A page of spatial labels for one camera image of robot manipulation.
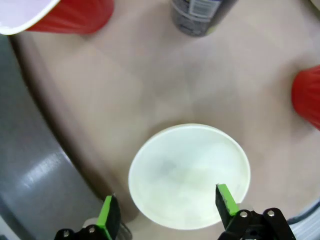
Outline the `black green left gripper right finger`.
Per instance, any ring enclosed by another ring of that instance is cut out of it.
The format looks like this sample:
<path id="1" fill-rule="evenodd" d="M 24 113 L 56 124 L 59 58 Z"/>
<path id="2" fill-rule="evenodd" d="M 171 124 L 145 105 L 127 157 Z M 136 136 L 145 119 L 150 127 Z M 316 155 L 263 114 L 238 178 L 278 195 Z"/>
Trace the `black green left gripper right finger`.
<path id="1" fill-rule="evenodd" d="M 272 207 L 262 214 L 253 210 L 240 209 L 226 184 L 217 184 L 215 205 L 220 215 L 224 232 L 220 240 L 294 240 L 280 209 Z"/>

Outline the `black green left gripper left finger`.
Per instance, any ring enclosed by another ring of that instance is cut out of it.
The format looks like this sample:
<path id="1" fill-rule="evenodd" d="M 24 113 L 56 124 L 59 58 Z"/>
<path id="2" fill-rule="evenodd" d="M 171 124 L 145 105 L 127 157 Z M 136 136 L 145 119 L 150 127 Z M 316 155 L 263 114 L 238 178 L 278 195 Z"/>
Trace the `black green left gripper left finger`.
<path id="1" fill-rule="evenodd" d="M 78 232 L 70 228 L 60 229 L 54 240 L 116 240 L 120 230 L 121 211 L 115 195 L 108 195 L 96 223 L 83 227 Z"/>

